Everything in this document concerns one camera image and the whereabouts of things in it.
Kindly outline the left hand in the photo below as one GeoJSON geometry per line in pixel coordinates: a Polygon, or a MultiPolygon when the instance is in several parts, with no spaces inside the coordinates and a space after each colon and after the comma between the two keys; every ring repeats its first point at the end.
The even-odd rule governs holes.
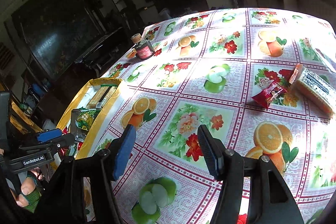
{"type": "Polygon", "coordinates": [[[17,205],[33,213],[41,197],[42,187],[39,179],[43,178],[42,171],[36,167],[18,173],[18,178],[21,183],[20,190],[15,190],[14,184],[9,179],[6,179],[7,184],[17,205]]]}

